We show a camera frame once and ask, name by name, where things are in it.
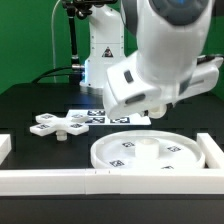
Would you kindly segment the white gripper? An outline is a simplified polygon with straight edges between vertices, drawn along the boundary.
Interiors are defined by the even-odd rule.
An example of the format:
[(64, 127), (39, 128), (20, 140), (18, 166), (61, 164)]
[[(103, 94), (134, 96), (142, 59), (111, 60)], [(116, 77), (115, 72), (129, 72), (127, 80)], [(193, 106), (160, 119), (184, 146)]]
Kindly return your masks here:
[(144, 80), (134, 62), (134, 53), (123, 63), (107, 71), (103, 93), (103, 106), (109, 119), (139, 114), (161, 118), (168, 104), (210, 91), (218, 81), (223, 63), (220, 55), (203, 55), (196, 59), (196, 68), (189, 78), (171, 77), (166, 80)]

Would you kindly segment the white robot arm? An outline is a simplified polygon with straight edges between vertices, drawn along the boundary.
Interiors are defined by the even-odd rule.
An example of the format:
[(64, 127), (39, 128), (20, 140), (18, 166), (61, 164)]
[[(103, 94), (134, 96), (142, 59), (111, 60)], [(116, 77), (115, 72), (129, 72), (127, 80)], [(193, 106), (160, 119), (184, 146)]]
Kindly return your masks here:
[(220, 56), (202, 54), (215, 0), (120, 0), (93, 6), (85, 90), (103, 96), (110, 119), (162, 117), (169, 104), (207, 92)]

